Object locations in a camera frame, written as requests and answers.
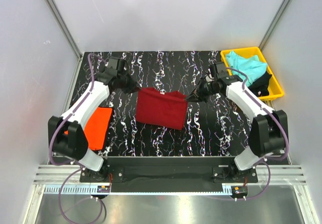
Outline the dark red polo shirt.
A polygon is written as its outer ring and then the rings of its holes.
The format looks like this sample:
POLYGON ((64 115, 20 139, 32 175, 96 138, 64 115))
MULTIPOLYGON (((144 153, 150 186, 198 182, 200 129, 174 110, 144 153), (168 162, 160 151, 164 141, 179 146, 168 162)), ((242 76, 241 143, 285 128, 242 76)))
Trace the dark red polo shirt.
POLYGON ((185 97, 178 91, 162 93, 155 88, 142 88, 137 96, 136 121, 182 130, 188 108, 185 97))

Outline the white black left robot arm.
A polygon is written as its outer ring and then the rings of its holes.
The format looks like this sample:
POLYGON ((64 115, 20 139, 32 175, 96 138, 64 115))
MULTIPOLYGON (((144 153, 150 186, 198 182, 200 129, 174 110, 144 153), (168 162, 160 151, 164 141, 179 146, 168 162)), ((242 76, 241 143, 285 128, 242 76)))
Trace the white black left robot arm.
POLYGON ((129 73, 97 78, 89 83, 71 108, 61 116, 52 116, 48 120, 49 158, 52 164, 59 165, 53 159, 53 153, 57 153, 90 170, 91 176, 99 182, 108 178, 107 160, 90 149, 84 129, 99 105, 117 89, 131 94, 139 91, 140 87, 129 73))

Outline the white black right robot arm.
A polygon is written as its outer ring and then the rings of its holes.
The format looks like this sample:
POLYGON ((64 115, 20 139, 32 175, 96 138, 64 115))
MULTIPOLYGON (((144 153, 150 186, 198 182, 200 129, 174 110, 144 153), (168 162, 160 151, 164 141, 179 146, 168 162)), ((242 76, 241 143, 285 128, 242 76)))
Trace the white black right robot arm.
POLYGON ((206 102, 211 95, 224 94, 252 122, 248 146, 215 179, 230 178, 239 182, 249 170, 267 160, 282 161, 288 155, 287 115, 259 100, 238 76, 220 80, 201 78, 197 87, 186 97, 187 102, 206 102))

